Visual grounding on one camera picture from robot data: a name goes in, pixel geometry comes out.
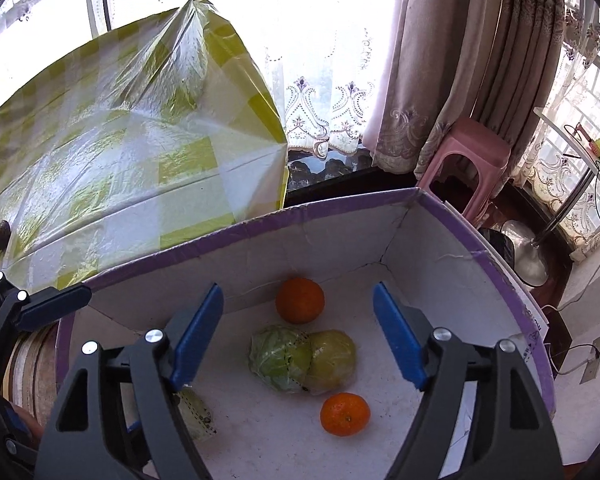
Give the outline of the small orange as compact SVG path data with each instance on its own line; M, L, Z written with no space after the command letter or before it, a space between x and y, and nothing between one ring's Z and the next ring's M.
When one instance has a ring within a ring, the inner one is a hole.
M352 437L370 422L370 407L357 394L342 392L326 399L320 413L322 428L336 437Z

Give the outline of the yellow white checkered tablecloth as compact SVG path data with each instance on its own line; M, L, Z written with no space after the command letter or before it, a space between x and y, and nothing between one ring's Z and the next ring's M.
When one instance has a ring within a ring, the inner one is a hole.
M0 107L0 271L63 288L268 214L286 166L242 38L187 0L73 50Z

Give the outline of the purple white cardboard box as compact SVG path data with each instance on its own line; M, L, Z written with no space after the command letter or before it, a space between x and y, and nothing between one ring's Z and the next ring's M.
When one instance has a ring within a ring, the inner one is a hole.
M349 388L370 404L372 419L356 436L323 430L320 396L277 392L249 370L251 335L279 322L274 299L293 276L325 293L310 330L342 330L358 349ZM90 304L59 326L59 376L85 341L130 344L198 306L212 285L222 288L223 315L193 382L215 426L197 448L217 479L385 477L420 394L401 376L376 321L377 284L461 340L491 347L511 339L545 404L555 403L539 307L460 214L419 190L284 209L117 266L88 284Z

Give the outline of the pink curtain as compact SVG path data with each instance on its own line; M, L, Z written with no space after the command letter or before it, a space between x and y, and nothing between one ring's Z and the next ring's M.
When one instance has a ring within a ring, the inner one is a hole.
M502 0L396 0L388 58L363 143L390 174L421 177L476 102Z

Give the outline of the glass side table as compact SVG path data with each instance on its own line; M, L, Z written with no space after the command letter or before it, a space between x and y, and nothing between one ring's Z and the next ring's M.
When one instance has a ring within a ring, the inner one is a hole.
M541 107L534 114L539 132L529 176L532 194L550 211L550 226L587 255L600 244L600 158L592 151L592 136L581 133L581 124L558 125Z

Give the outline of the silver fan base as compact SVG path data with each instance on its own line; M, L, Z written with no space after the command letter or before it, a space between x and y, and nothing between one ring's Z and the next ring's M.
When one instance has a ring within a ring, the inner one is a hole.
M541 287L548 280L546 259L532 229L517 220L503 223L501 232L514 246L514 271L530 287Z

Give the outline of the green cabbage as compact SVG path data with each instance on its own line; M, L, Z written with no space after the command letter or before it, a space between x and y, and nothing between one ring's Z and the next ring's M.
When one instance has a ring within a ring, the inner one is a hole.
M276 391L300 392L311 362L311 343L302 330L270 325L251 335L250 372Z

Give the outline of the brown patterned curtain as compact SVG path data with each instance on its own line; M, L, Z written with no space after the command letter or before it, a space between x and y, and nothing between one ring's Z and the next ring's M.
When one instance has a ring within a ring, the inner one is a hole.
M565 0L502 0L498 27L472 118L510 148L497 188L513 177L532 141L557 72Z

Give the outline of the pink plastic stool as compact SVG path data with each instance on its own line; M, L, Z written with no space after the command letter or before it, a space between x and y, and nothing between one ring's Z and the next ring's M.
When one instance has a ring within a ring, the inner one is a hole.
M462 117L444 137L418 186L430 191L437 177L446 178L451 174L463 180L464 185L472 185L474 188L462 215L475 226L504 176L509 156L509 145L496 133L480 122Z

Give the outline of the green fruit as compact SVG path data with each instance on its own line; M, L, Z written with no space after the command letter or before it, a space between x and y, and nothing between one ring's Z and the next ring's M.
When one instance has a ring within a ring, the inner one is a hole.
M178 393L178 410L193 441L205 441L216 435L213 416L192 386Z

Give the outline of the large orange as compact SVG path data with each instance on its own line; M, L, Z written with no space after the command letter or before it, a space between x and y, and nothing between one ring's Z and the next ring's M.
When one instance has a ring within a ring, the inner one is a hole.
M306 324L316 320L326 304L324 290L308 278L290 278L280 285L275 298L278 315L290 324Z

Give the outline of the dark mangosteen rear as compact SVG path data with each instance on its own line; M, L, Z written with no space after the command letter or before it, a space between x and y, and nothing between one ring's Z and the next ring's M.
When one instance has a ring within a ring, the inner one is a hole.
M2 220L0 222L0 252L6 250L11 236L12 229L10 228L10 224L6 220Z

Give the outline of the green pear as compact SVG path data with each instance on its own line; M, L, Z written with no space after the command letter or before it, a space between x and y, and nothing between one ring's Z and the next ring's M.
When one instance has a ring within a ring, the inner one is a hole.
M356 345L341 330L309 334L311 362L302 388L322 394L343 387L356 371Z

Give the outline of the striped plush cushion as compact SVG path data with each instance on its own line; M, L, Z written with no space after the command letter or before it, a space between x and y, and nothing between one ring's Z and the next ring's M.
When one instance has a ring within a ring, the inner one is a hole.
M3 378L2 395L45 426L57 396L55 344L58 324L20 335Z

